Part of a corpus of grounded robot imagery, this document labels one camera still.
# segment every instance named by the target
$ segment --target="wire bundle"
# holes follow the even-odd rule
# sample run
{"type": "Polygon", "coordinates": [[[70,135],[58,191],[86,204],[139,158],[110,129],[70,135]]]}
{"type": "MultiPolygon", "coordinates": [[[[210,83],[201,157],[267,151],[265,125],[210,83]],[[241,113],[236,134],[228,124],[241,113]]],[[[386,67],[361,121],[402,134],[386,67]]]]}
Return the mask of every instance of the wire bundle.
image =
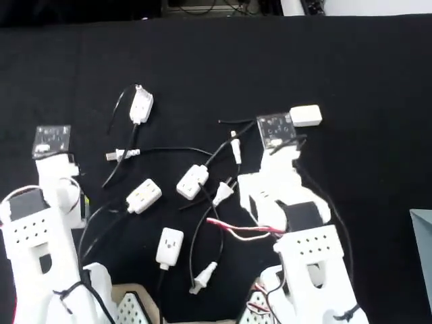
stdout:
{"type": "Polygon", "coordinates": [[[275,229],[275,228],[270,227],[270,226],[238,227],[238,226],[230,225],[224,221],[221,221],[220,219],[214,219],[214,218],[210,218],[210,217],[207,218],[207,223],[211,223],[211,224],[219,226],[220,228],[229,232],[233,237],[235,237],[236,239],[238,239],[240,241],[259,240],[261,238],[266,238],[266,237],[270,236],[270,234],[272,234],[272,233],[274,233],[274,234],[285,233],[284,231],[281,231],[279,229],[275,229]],[[245,238],[245,237],[239,236],[234,230],[248,231],[248,232],[249,231],[265,232],[265,234],[260,235],[260,236],[252,236],[252,237],[245,238]]]}

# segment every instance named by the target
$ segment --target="black zip tie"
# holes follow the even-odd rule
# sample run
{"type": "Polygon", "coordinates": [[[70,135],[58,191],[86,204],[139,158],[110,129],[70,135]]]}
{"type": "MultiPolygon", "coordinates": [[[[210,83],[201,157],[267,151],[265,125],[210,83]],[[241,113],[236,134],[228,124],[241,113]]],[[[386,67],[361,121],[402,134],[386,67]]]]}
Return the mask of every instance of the black zip tie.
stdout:
{"type": "Polygon", "coordinates": [[[358,304],[356,304],[356,306],[354,306],[353,308],[351,308],[350,310],[347,310],[342,316],[333,316],[333,318],[336,321],[347,321],[350,322],[351,319],[354,316],[354,313],[356,311],[358,311],[360,309],[360,306],[358,304]]]}
{"type": "Polygon", "coordinates": [[[53,293],[55,295],[59,295],[60,296],[60,302],[63,304],[64,308],[66,309],[66,311],[72,315],[73,312],[70,310],[70,308],[66,305],[66,303],[64,302],[64,299],[67,298],[77,287],[83,285],[82,281],[78,281],[76,283],[74,283],[72,286],[70,286],[68,289],[66,290],[62,290],[60,292],[53,290],[53,293]]]}

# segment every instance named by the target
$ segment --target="black cable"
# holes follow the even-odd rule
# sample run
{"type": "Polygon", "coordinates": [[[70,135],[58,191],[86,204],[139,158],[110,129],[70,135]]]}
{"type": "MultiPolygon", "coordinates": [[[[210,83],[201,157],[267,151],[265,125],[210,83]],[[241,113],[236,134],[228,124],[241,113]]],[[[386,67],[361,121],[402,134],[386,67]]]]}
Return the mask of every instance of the black cable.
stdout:
{"type": "Polygon", "coordinates": [[[217,122],[219,124],[236,125],[236,124],[246,124],[246,123],[250,123],[253,121],[254,121],[253,119],[238,119],[238,120],[219,119],[217,122]]]}
{"type": "Polygon", "coordinates": [[[83,282],[82,284],[94,296],[94,298],[96,298],[97,303],[101,307],[101,309],[102,309],[103,313],[105,314],[105,316],[108,318],[109,322],[111,324],[115,324],[115,321],[114,321],[113,317],[109,313],[107,307],[103,303],[103,300],[102,300],[101,296],[98,294],[98,292],[91,286],[91,284],[86,283],[86,282],[83,282]]]}
{"type": "Polygon", "coordinates": [[[126,155],[128,154],[128,151],[132,149],[132,146],[133,146],[134,141],[135,141],[135,136],[136,136],[136,133],[138,131],[138,127],[139,127],[138,124],[134,124],[134,128],[132,128],[132,133],[130,134],[130,137],[129,137],[128,145],[127,145],[126,149],[124,150],[123,155],[120,157],[120,160],[117,162],[117,165],[115,166],[114,170],[110,173],[108,178],[102,184],[102,188],[105,188],[107,186],[107,184],[111,181],[111,179],[114,177],[115,173],[120,168],[120,165],[122,165],[126,155]]]}
{"type": "Polygon", "coordinates": [[[130,84],[130,85],[128,85],[127,87],[125,87],[125,88],[123,89],[123,91],[122,91],[121,94],[119,95],[119,98],[117,99],[117,102],[115,103],[115,106],[114,106],[113,114],[111,115],[111,119],[109,120],[109,123],[108,123],[107,134],[109,134],[109,132],[111,131],[111,128],[113,127],[114,117],[115,117],[115,114],[117,113],[117,109],[118,109],[118,107],[119,107],[120,101],[122,100],[122,98],[123,98],[124,94],[126,93],[126,91],[127,91],[131,86],[135,86],[135,87],[137,87],[138,84],[130,84]]]}
{"type": "MultiPolygon", "coordinates": [[[[216,188],[216,189],[213,189],[213,190],[210,192],[210,195],[212,196],[212,195],[216,194],[216,192],[217,192],[217,188],[216,188]]],[[[192,203],[190,203],[190,204],[187,204],[187,205],[184,205],[183,207],[180,207],[178,210],[179,210],[179,211],[185,211],[186,209],[192,208],[192,207],[194,207],[194,206],[201,205],[202,203],[204,203],[204,202],[206,202],[206,201],[207,201],[207,197],[204,196],[204,197],[202,197],[201,199],[198,199],[197,201],[194,201],[194,202],[192,202],[192,203]]]]}
{"type": "Polygon", "coordinates": [[[235,140],[236,138],[241,137],[241,135],[243,135],[244,133],[246,133],[255,124],[256,124],[256,121],[250,122],[245,128],[243,128],[242,130],[240,130],[236,135],[232,136],[231,138],[229,138],[228,140],[226,140],[225,142],[223,142],[219,146],[219,148],[211,155],[211,157],[209,157],[209,159],[205,163],[205,166],[208,167],[210,165],[210,163],[215,159],[215,157],[223,150],[223,148],[225,148],[225,146],[227,146],[229,143],[231,143],[232,140],[235,140]]]}
{"type": "Polygon", "coordinates": [[[80,278],[81,278],[81,282],[82,285],[84,287],[87,288],[87,290],[94,296],[94,298],[96,299],[96,301],[98,302],[99,306],[101,307],[102,311],[104,312],[105,316],[108,318],[109,322],[111,324],[115,324],[115,321],[113,319],[113,317],[111,316],[111,314],[109,313],[107,307],[105,306],[105,304],[103,303],[103,300],[101,298],[101,296],[98,294],[98,292],[91,286],[91,283],[88,283],[84,280],[84,269],[82,267],[82,259],[80,257],[81,252],[82,252],[82,243],[84,241],[84,237],[85,234],[88,231],[88,225],[90,224],[90,222],[104,209],[106,209],[109,206],[109,203],[106,205],[103,205],[101,207],[99,207],[88,219],[87,219],[87,224],[86,227],[84,228],[84,230],[82,231],[81,234],[81,238],[80,238],[80,242],[78,244],[78,272],[80,274],[80,278]]]}
{"type": "Polygon", "coordinates": [[[144,154],[144,153],[151,153],[151,152],[157,152],[157,151],[194,151],[194,152],[198,152],[198,153],[202,153],[204,155],[207,155],[209,157],[211,157],[212,153],[207,152],[205,150],[202,150],[200,148],[196,148],[196,147],[151,147],[151,148],[145,148],[145,149],[140,149],[140,154],[144,154]]]}
{"type": "Polygon", "coordinates": [[[211,211],[211,207],[207,208],[207,210],[202,215],[202,217],[201,217],[200,221],[198,222],[198,224],[196,224],[195,232],[194,232],[194,235],[192,237],[192,241],[190,243],[190,250],[189,250],[189,275],[190,275],[190,283],[191,283],[191,285],[192,285],[193,288],[195,288],[195,276],[194,276],[194,272],[193,272],[193,269],[192,269],[192,255],[194,254],[195,241],[196,241],[196,237],[198,235],[199,229],[201,228],[201,225],[203,224],[203,221],[207,218],[207,215],[210,213],[210,211],[211,211]]]}
{"type": "Polygon", "coordinates": [[[283,141],[281,144],[277,145],[271,152],[270,155],[275,154],[276,152],[279,152],[281,149],[283,149],[284,147],[290,145],[293,142],[298,141],[298,147],[297,147],[297,151],[300,150],[300,148],[304,145],[304,143],[306,142],[306,135],[305,134],[301,134],[301,135],[297,135],[293,138],[290,138],[289,140],[285,140],[283,141]]]}
{"type": "Polygon", "coordinates": [[[88,258],[90,252],[92,252],[93,248],[99,242],[100,239],[104,238],[113,228],[119,225],[121,221],[125,219],[125,215],[118,216],[117,219],[113,220],[104,230],[100,233],[88,246],[86,252],[81,256],[81,260],[84,261],[88,258]]]}
{"type": "Polygon", "coordinates": [[[327,204],[329,204],[330,209],[333,211],[333,214],[335,215],[336,219],[339,221],[342,231],[344,232],[345,239],[346,239],[346,245],[348,248],[348,260],[349,260],[349,268],[348,268],[348,275],[350,276],[351,285],[354,287],[354,256],[352,255],[352,243],[351,243],[351,236],[350,232],[348,231],[348,228],[346,227],[346,224],[342,217],[339,214],[338,209],[336,208],[335,203],[332,201],[330,196],[325,193],[325,191],[318,185],[318,183],[311,177],[311,175],[298,163],[298,160],[293,161],[293,166],[300,170],[301,173],[307,178],[307,180],[315,187],[315,189],[318,191],[319,195],[321,195],[321,198],[327,201],[327,204]]]}
{"type": "Polygon", "coordinates": [[[162,315],[162,283],[163,278],[165,277],[166,270],[161,269],[161,274],[159,276],[159,280],[156,286],[156,296],[158,300],[158,308],[159,308],[159,324],[163,324],[163,315],[162,315]]]}
{"type": "Polygon", "coordinates": [[[265,298],[265,301],[267,303],[267,306],[269,307],[270,313],[273,315],[273,318],[276,319],[276,321],[279,324],[282,324],[281,321],[277,318],[277,315],[274,312],[274,310],[271,308],[271,305],[270,305],[270,302],[269,302],[269,296],[270,296],[270,294],[273,293],[273,292],[275,292],[275,291],[277,291],[277,290],[279,290],[279,289],[281,289],[286,284],[285,265],[284,265],[284,260],[282,259],[282,256],[280,255],[280,253],[279,253],[279,259],[281,261],[281,266],[282,266],[282,271],[283,271],[283,280],[279,283],[279,285],[276,288],[274,288],[274,289],[270,290],[269,292],[267,292],[267,294],[264,295],[264,298],[265,298]]]}
{"type": "Polygon", "coordinates": [[[178,5],[178,8],[183,12],[186,12],[187,14],[192,16],[203,16],[203,15],[207,15],[210,11],[212,11],[215,8],[215,5],[216,5],[216,0],[213,0],[213,3],[211,4],[210,8],[208,8],[206,11],[198,11],[198,12],[186,10],[181,5],[178,5]]]}

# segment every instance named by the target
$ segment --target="perforated plate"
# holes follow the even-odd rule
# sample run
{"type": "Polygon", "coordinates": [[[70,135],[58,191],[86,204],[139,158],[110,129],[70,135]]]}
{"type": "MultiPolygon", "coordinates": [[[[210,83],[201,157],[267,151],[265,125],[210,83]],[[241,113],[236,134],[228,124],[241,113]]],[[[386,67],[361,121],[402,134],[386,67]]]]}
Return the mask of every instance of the perforated plate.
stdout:
{"type": "Polygon", "coordinates": [[[132,292],[124,295],[123,300],[117,307],[117,324],[151,324],[141,302],[132,292]]]}
{"type": "MultiPolygon", "coordinates": [[[[253,302],[262,307],[267,307],[263,293],[253,292],[250,295],[249,302],[253,302]]],[[[243,315],[240,317],[238,324],[273,324],[271,314],[257,315],[251,312],[247,307],[244,308],[243,315]]]]}
{"type": "Polygon", "coordinates": [[[303,260],[307,265],[344,256],[334,225],[285,234],[275,245],[275,251],[303,260]]]}

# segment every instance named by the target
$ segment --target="white wire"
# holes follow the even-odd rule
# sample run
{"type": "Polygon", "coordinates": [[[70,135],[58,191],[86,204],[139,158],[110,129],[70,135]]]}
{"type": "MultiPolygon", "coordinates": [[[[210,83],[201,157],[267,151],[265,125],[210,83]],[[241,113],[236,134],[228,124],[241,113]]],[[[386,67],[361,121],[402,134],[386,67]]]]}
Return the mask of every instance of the white wire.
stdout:
{"type": "Polygon", "coordinates": [[[233,237],[235,237],[237,240],[240,240],[240,241],[243,241],[243,242],[260,240],[261,238],[266,238],[267,236],[270,235],[270,233],[266,233],[266,234],[264,234],[264,235],[252,236],[252,237],[250,237],[250,238],[245,238],[245,237],[243,237],[243,236],[238,235],[235,231],[233,231],[233,230],[230,229],[230,228],[227,228],[227,231],[228,231],[229,233],[231,233],[231,235],[232,235],[233,237]]]}
{"type": "Polygon", "coordinates": [[[27,191],[27,190],[30,190],[30,189],[41,189],[41,187],[40,186],[37,186],[36,184],[30,184],[30,185],[28,185],[28,186],[24,186],[24,187],[21,187],[21,188],[18,188],[18,189],[15,189],[14,191],[12,191],[11,193],[9,193],[2,201],[1,201],[1,204],[3,204],[3,203],[6,203],[7,201],[9,201],[10,200],[10,198],[12,198],[13,196],[15,196],[15,195],[17,195],[17,194],[19,194],[19,193],[21,193],[21,192],[24,192],[24,191],[27,191]]]}

